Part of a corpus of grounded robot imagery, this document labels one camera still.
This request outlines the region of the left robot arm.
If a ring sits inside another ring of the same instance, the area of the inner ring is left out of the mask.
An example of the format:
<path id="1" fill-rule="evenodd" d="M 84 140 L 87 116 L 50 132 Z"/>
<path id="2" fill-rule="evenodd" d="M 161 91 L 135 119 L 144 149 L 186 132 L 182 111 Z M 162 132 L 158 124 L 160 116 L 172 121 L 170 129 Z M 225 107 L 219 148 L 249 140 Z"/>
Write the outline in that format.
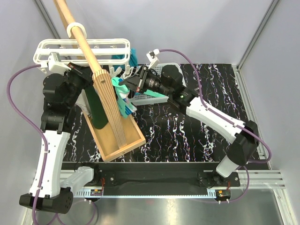
<path id="1" fill-rule="evenodd" d="M 75 103 L 82 90 L 92 85 L 91 69 L 68 63 L 61 72 L 48 75 L 44 81 L 44 112 L 38 131 L 42 135 L 37 172 L 27 194 L 19 204 L 53 213 L 66 214 L 74 194 L 83 186 L 97 185 L 101 174 L 91 163 L 82 163 L 65 181 L 60 181 L 63 154 L 75 121 Z"/>

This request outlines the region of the white plastic clip hanger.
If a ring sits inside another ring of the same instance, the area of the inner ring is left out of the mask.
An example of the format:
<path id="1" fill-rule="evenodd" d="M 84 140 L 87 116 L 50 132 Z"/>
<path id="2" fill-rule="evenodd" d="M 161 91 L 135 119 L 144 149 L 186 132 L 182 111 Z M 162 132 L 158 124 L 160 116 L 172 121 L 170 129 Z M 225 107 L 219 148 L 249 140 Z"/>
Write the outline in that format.
<path id="1" fill-rule="evenodd" d="M 67 34 L 79 31 L 79 41 L 76 39 L 44 39 L 34 53 L 33 62 L 40 65 L 40 70 L 46 68 L 54 73 L 62 74 L 69 69 L 72 62 L 79 66 L 107 65 L 108 73 L 115 77 L 121 69 L 114 66 L 125 67 L 125 73 L 130 72 L 130 42 L 125 38 L 87 39 L 85 28 L 78 22 L 67 26 Z"/>

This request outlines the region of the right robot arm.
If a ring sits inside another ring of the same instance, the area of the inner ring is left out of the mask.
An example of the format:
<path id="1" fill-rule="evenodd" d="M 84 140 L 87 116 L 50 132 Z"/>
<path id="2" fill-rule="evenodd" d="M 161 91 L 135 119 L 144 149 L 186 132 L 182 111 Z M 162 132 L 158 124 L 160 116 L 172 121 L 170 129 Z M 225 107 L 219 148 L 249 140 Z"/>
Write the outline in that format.
<path id="1" fill-rule="evenodd" d="M 158 75 L 154 69 L 141 66 L 126 79 L 118 79 L 121 87 L 136 93 L 148 90 L 168 97 L 167 102 L 177 111 L 197 119 L 221 134 L 229 143 L 226 156 L 213 173 L 214 183 L 223 186 L 233 171 L 245 166 L 259 145 L 258 126 L 243 122 L 209 105 L 198 94 L 183 85 L 183 75 L 175 65 L 166 65 Z"/>

